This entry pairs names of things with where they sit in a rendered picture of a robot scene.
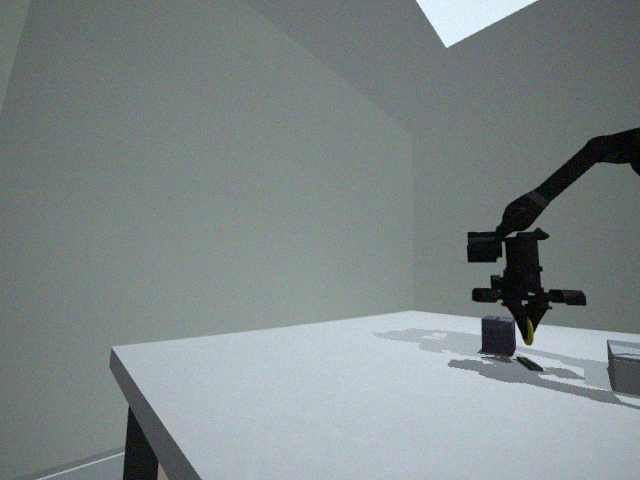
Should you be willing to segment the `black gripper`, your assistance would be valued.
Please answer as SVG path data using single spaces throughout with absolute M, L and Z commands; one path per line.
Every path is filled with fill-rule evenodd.
M 509 261 L 506 263 L 507 291 L 499 292 L 494 288 L 474 288 L 471 293 L 472 301 L 496 303 L 498 300 L 503 300 L 504 303 L 501 304 L 506 306 L 514 316 L 523 340 L 527 341 L 528 339 L 527 318 L 531 320 L 535 332 L 547 309 L 552 309 L 549 302 L 587 306 L 585 294 L 581 291 L 550 289 L 549 292 L 544 292 L 540 278 L 543 267 L 539 266 L 539 261 Z M 535 293 L 535 295 L 528 295 L 528 292 Z M 517 293 L 521 295 L 514 295 Z M 522 300 L 528 301 L 528 304 L 522 305 Z

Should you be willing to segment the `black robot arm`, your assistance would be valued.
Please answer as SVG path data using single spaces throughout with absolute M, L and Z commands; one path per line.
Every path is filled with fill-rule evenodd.
M 506 236 L 527 229 L 553 199 L 598 162 L 631 163 L 640 176 L 640 127 L 590 139 L 539 187 L 511 202 L 496 232 L 468 232 L 468 263 L 496 263 L 502 258 L 502 242 L 506 262 L 539 261 L 537 240 L 546 240 L 549 234 L 537 227 L 533 232 L 517 232 L 516 237 Z

